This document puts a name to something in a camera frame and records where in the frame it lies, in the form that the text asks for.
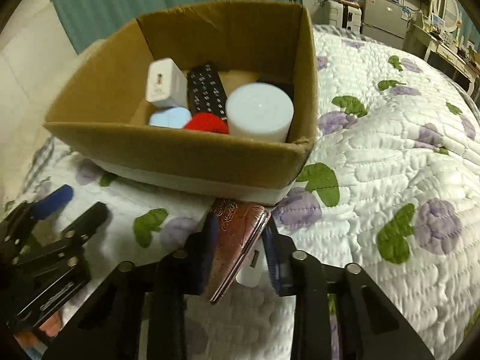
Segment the person left hand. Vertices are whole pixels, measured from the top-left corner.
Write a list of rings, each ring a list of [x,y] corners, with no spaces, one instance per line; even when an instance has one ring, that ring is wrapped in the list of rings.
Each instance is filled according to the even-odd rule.
[[[59,310],[44,322],[39,330],[45,333],[47,337],[55,337],[62,326],[62,312]],[[33,347],[40,342],[30,331],[16,333],[14,337],[23,348]]]

